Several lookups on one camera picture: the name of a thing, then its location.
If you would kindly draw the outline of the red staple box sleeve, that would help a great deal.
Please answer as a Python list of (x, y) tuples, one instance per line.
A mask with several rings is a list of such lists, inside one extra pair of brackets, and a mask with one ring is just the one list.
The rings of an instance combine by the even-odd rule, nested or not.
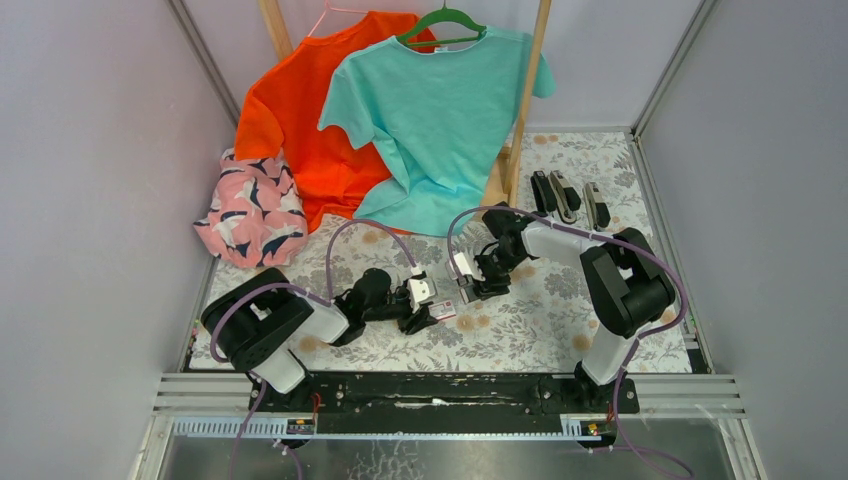
[(444, 321), (457, 316), (455, 304), (450, 300), (431, 304), (429, 313), (436, 321)]

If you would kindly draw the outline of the beige and black stapler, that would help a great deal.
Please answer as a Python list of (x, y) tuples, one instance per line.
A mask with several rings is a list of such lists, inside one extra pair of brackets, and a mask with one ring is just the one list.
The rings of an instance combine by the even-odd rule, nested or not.
[(548, 180), (554, 192), (561, 221), (565, 224), (574, 224), (582, 205), (577, 190), (560, 170), (551, 171)]

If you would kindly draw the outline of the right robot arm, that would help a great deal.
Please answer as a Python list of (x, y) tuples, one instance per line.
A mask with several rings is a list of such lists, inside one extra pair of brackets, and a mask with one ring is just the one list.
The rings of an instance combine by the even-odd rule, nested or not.
[(464, 301), (508, 294), (512, 271), (529, 260), (545, 259), (579, 271), (599, 325), (575, 369), (581, 378), (573, 396), (583, 410), (601, 410), (612, 400), (611, 383), (630, 359), (639, 335), (677, 300), (670, 268), (635, 228), (604, 236), (506, 205), (482, 212), (493, 245), (472, 261), (460, 253), (451, 257)]

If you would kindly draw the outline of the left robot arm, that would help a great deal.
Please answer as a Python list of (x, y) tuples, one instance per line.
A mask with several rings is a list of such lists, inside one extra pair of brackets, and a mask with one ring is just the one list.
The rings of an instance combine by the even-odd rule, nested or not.
[(309, 401), (311, 387), (307, 369), (286, 346), (292, 336), (344, 346), (378, 321), (395, 321), (401, 333), (413, 335), (437, 323), (430, 312), (435, 296), (434, 283), (418, 267), (397, 285), (388, 272), (370, 268), (331, 300), (269, 269), (213, 301), (200, 323), (212, 336), (216, 361), (266, 383), (282, 408), (296, 411)]

